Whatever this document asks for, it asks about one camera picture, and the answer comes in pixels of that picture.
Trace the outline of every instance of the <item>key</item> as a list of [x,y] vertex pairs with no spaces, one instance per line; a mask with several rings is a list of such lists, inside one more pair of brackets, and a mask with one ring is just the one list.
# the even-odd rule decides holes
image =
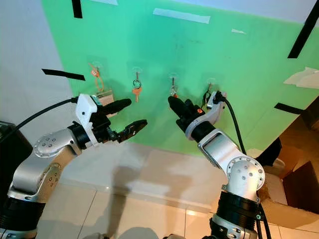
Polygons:
[[139,95],[140,95],[141,91],[142,91],[142,88],[141,88],[141,87],[132,89],[132,92],[133,92],[133,94],[135,95],[135,101],[136,101],[136,102],[139,101]]

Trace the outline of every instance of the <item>black tape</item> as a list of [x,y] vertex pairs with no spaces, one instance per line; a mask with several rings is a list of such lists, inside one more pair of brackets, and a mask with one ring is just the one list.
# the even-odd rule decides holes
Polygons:
[[275,109],[281,110],[281,111],[286,111],[292,114],[300,115],[304,110],[292,107],[292,106],[287,106],[285,104],[277,103],[275,105]]
[[49,69],[42,69],[42,71],[45,73],[45,75],[64,76],[64,77],[75,79],[75,80],[85,81],[84,76],[80,74],[74,74],[74,73],[69,73],[65,71],[49,70]]
[[73,14],[75,18],[82,17],[81,0],[72,0]]
[[294,46],[292,47],[288,58],[297,58],[303,49],[305,43],[308,40],[308,37],[310,36],[310,33],[312,32],[313,28],[315,27],[315,24],[319,17],[319,0],[316,1],[313,9],[309,13],[309,16],[307,17],[305,24],[303,28],[301,29],[299,36],[297,37]]

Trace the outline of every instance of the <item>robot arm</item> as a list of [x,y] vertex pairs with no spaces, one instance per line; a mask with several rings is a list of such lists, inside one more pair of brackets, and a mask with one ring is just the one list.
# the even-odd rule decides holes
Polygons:
[[213,126],[224,108],[225,93],[214,92],[205,112],[190,100],[185,103],[169,97],[172,110],[179,116],[177,125],[198,148],[209,162],[223,170],[227,185],[222,186],[217,213],[210,221],[211,236],[214,239],[255,239],[256,216],[259,198],[256,191],[265,181],[262,165],[254,158],[243,154],[238,146],[221,130]]
[[139,120],[120,133],[110,129],[106,115],[130,104],[131,100],[124,99],[103,107],[95,97],[79,96],[76,115],[81,124],[73,122],[66,129],[41,137],[16,169],[0,215],[1,239],[35,238],[39,218],[64,167],[83,149],[109,140],[122,142],[147,125],[146,120]]

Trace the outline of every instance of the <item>tiled floor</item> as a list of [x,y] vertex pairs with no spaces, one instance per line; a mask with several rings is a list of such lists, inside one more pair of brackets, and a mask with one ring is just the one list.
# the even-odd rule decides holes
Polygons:
[[[59,184],[45,207],[37,239],[82,239],[96,232],[113,239],[162,239],[170,233],[201,239],[210,233],[211,216]],[[308,229],[316,231],[318,224]],[[319,233],[277,225],[270,225],[270,230],[273,239],[319,239]]]

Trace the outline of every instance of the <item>green wall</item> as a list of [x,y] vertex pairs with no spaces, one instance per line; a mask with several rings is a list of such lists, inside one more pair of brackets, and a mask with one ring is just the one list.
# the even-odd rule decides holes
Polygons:
[[[65,71],[83,74],[85,82],[69,79],[74,95],[96,92],[89,62],[103,65],[101,76],[115,99],[130,98],[130,107],[111,118],[121,130],[134,120],[149,125],[130,141],[166,150],[200,154],[175,124],[168,107],[176,72],[178,95],[200,104],[207,79],[226,91],[246,149],[266,148],[297,117],[274,109],[280,102],[305,109],[318,95],[315,89],[283,82],[305,66],[319,68],[319,28],[298,59],[287,59],[302,28],[260,16],[201,7],[170,0],[121,0],[118,6],[82,1],[83,19],[73,17],[71,0],[43,0],[43,7]],[[153,15],[164,8],[211,16],[209,24]],[[238,29],[246,34],[231,32]],[[143,91],[135,103],[132,68],[143,72]],[[217,127],[237,142],[228,109]]]

